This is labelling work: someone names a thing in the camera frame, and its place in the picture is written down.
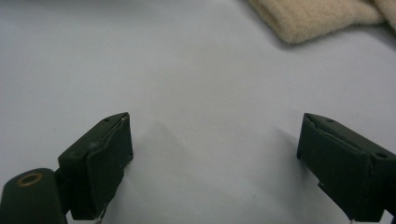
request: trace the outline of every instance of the white table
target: white table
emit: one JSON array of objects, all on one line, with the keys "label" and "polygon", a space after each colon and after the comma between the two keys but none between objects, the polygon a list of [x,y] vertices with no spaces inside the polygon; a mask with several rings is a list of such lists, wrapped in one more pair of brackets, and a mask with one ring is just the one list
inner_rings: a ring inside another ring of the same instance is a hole
[{"label": "white table", "polygon": [[348,223],[295,157],[303,113],[396,152],[396,34],[291,47],[245,0],[0,2],[1,186],[124,111],[135,157],[103,223]]}]

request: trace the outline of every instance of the black plastic part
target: black plastic part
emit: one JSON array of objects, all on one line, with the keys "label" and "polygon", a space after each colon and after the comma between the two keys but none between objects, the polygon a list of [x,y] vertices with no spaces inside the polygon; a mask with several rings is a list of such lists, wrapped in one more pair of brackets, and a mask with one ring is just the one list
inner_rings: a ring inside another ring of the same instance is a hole
[{"label": "black plastic part", "polygon": [[55,175],[35,169],[9,180],[3,190],[2,224],[66,224]]},{"label": "black plastic part", "polygon": [[114,198],[124,167],[132,160],[128,113],[103,119],[60,157],[60,172],[72,183],[73,219],[99,217]]},{"label": "black plastic part", "polygon": [[378,222],[390,212],[396,156],[335,120],[305,114],[297,157],[349,219]]}]

